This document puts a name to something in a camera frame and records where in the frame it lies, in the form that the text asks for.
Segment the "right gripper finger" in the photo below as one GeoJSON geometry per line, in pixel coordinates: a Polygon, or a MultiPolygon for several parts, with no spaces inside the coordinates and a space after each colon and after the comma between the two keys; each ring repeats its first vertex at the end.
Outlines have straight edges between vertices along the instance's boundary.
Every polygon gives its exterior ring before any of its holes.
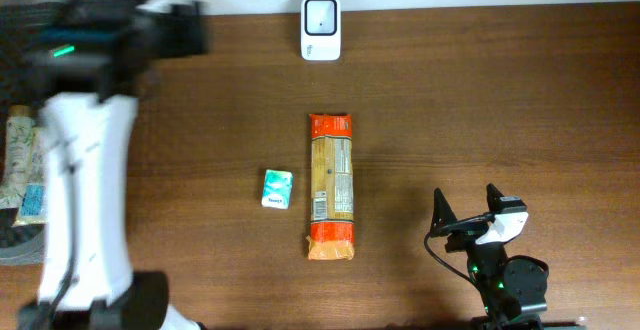
{"type": "Polygon", "coordinates": [[[440,188],[434,190],[434,208],[429,233],[431,235],[449,235],[455,231],[458,222],[450,204],[440,188]]]}
{"type": "Polygon", "coordinates": [[[505,208],[504,201],[503,201],[503,194],[498,190],[498,188],[493,183],[489,183],[486,186],[486,190],[487,190],[487,203],[488,203],[489,211],[492,214],[502,213],[505,208]]]}

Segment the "orange spaghetti packet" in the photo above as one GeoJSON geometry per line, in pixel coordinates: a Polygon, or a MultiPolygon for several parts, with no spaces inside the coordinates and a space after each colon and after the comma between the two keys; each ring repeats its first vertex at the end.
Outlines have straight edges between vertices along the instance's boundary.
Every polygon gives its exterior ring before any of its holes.
{"type": "Polygon", "coordinates": [[[308,258],[351,260],[355,256],[352,117],[312,114],[311,222],[308,258]]]}

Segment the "teal tissue pack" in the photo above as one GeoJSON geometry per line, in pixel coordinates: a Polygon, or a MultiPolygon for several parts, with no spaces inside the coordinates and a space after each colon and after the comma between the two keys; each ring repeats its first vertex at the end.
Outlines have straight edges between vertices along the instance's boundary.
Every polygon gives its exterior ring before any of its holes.
{"type": "Polygon", "coordinates": [[[267,169],[265,173],[261,205],[267,208],[289,208],[293,188],[293,174],[288,171],[267,169]]]}

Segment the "yellow snack pouch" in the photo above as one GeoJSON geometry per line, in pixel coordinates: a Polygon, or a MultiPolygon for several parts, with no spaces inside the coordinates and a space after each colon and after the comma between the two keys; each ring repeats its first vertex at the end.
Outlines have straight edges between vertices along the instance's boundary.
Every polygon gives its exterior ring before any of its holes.
{"type": "Polygon", "coordinates": [[[44,181],[45,145],[44,130],[41,127],[35,127],[28,162],[26,190],[13,224],[14,227],[44,225],[47,222],[44,181]]]}

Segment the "white green cosmetic tube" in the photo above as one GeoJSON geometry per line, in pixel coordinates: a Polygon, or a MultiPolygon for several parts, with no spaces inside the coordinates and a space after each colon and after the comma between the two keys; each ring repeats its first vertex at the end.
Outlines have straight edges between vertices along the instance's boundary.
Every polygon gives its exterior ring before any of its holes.
{"type": "Polygon", "coordinates": [[[31,108],[14,105],[9,109],[5,132],[5,162],[1,181],[1,209],[18,208],[30,177],[35,120],[31,108]]]}

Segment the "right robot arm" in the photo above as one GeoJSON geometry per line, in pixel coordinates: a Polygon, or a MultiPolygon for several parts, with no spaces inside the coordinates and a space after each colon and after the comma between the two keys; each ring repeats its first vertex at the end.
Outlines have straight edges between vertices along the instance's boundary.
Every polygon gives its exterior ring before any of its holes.
{"type": "Polygon", "coordinates": [[[444,193],[434,190],[434,211],[424,246],[444,268],[478,291],[485,315],[470,321],[473,329],[542,329],[540,314],[547,310],[545,294],[549,265],[539,259],[508,256],[505,245],[518,237],[528,220],[527,205],[518,196],[505,196],[493,184],[486,186],[488,211],[459,219],[444,193]],[[461,272],[430,248],[429,240],[445,237],[445,251],[464,252],[461,272]]]}

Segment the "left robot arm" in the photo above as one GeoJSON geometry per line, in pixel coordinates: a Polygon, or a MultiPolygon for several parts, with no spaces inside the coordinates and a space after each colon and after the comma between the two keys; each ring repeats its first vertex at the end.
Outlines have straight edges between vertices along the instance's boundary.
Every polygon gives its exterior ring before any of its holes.
{"type": "Polygon", "coordinates": [[[21,329],[194,329],[161,271],[137,271],[126,239],[136,82],[157,59],[207,50],[201,5],[67,0],[25,52],[45,140],[45,258],[21,329]]]}

